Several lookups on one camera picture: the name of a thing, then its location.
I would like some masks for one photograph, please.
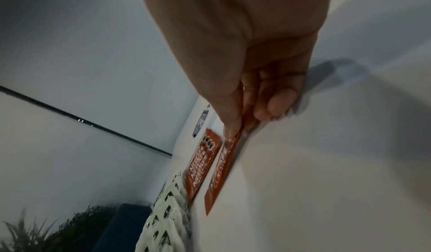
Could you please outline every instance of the white wall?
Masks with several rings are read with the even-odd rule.
[[[172,152],[197,99],[142,0],[0,0],[0,85]]]
[[[0,107],[0,221],[26,208],[58,226],[88,205],[156,200],[170,159],[3,93]]]
[[[335,1],[301,101],[237,149],[206,216],[210,168],[191,208],[197,251],[431,251],[431,0]]]

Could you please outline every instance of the black line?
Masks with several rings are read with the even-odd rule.
[[[25,96],[25,95],[22,95],[22,94],[20,94],[20,93],[18,93],[18,92],[15,92],[15,91],[13,91],[13,90],[11,90],[11,89],[8,89],[8,88],[4,87],[4,86],[0,86],[0,92],[3,92],[3,93],[5,93],[5,94],[7,94],[7,95],[10,95],[10,96],[17,97],[17,98],[19,98],[19,99],[22,99],[23,101],[26,101],[26,102],[32,103],[32,104],[34,104],[34,105],[37,105],[37,106],[42,107],[42,108],[45,108],[45,109],[47,109],[47,110],[50,110],[50,111],[52,111],[52,112],[54,112],[54,113],[57,113],[57,114],[63,115],[63,116],[68,117],[68,118],[70,118],[70,119],[80,120],[80,122],[81,122],[81,123],[86,124],[86,125],[88,125],[88,126],[90,126],[90,127],[93,127],[93,128],[99,129],[99,130],[101,130],[101,131],[104,131],[104,132],[107,132],[107,133],[113,134],[113,135],[115,135],[115,136],[118,136],[118,137],[121,137],[121,138],[127,139],[127,140],[129,140],[129,141],[131,141],[131,142],[133,142],[133,143],[136,143],[136,144],[139,144],[139,145],[141,145],[141,146],[144,146],[144,147],[150,148],[150,149],[152,149],[152,150],[154,150],[154,151],[156,151],[156,152],[158,152],[158,153],[161,153],[161,154],[163,154],[163,155],[167,155],[167,156],[169,156],[169,157],[172,157],[172,154],[170,154],[170,153],[168,153],[168,152],[165,152],[165,151],[163,151],[163,150],[161,150],[161,149],[159,149],[159,148],[156,148],[156,147],[154,147],[154,146],[148,145],[148,144],[143,143],[143,142],[141,142],[141,141],[139,141],[139,140],[136,140],[136,139],[134,139],[134,138],[131,138],[131,137],[125,136],[125,135],[120,134],[120,133],[118,133],[118,132],[116,132],[116,131],[112,131],[111,129],[105,128],[105,127],[103,127],[103,126],[100,126],[100,125],[98,125],[98,124],[96,124],[96,123],[94,123],[94,122],[88,121],[88,120],[83,119],[83,118],[81,118],[81,117],[77,117],[77,116],[72,115],[72,114],[70,114],[70,113],[67,113],[67,112],[65,112],[65,111],[63,111],[63,110],[60,110],[60,109],[55,108],[55,107],[53,107],[53,106],[50,106],[50,105],[48,105],[48,104],[46,104],[46,103],[40,102],[40,101],[38,101],[38,100],[35,100],[35,99],[31,98],[31,97],[27,97],[27,96]]]

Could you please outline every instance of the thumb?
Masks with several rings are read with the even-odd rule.
[[[212,105],[221,121],[224,123],[223,135],[225,138],[234,138],[242,125],[242,84],[225,96],[205,96]]]

